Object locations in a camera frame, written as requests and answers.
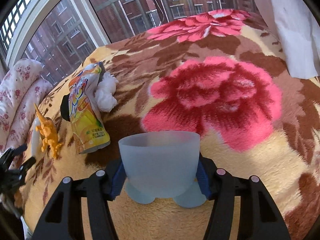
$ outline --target cup foot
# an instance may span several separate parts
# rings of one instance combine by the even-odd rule
[[[194,181],[185,193],[174,197],[173,200],[181,207],[194,208],[201,206],[207,199],[201,193],[198,182]]]
[[[129,181],[127,181],[125,184],[125,191],[133,201],[139,204],[150,204],[156,199],[141,193]]]

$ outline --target white curtain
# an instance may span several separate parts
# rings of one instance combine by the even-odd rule
[[[320,27],[303,0],[255,0],[266,24],[278,36],[289,73],[320,76]]]

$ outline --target blue gripper pad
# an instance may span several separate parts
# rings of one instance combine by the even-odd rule
[[[210,181],[209,181],[209,177],[207,175],[207,172],[205,171],[205,168],[202,164],[202,162],[199,159],[198,162],[198,168],[197,168],[197,172],[196,172],[196,178],[198,180],[198,184],[201,190],[201,193],[203,195],[205,195],[205,197],[207,199],[210,199],[212,192],[210,190]]]
[[[124,166],[121,161],[121,163],[118,166],[118,169],[116,170],[112,178],[112,187],[110,193],[112,199],[115,199],[117,196],[120,195],[126,177],[127,175],[125,173]]]

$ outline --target crumpled white tissue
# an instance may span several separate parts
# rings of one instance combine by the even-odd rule
[[[94,99],[97,102],[101,112],[109,113],[117,104],[117,100],[113,97],[116,92],[116,84],[119,81],[111,75],[110,72],[105,72],[102,81],[98,84]]]

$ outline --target fleece blanket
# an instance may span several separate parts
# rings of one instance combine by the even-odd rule
[[[111,144],[77,155],[71,125],[59,107],[70,79],[98,61],[119,80],[118,105],[102,115]],[[100,47],[39,108],[54,120],[64,146],[57,160],[51,151],[37,152],[21,188],[31,230],[65,176],[86,178],[119,157],[119,139],[160,130],[197,132],[202,155],[218,167],[238,177],[259,176],[292,240],[302,240],[320,214],[320,83],[289,75],[281,44],[256,14],[212,11]],[[122,240],[202,239],[212,206],[185,209],[172,199],[141,205],[125,190],[109,203]],[[85,201],[83,208],[91,239]],[[239,211],[236,198],[230,239],[237,236]]]

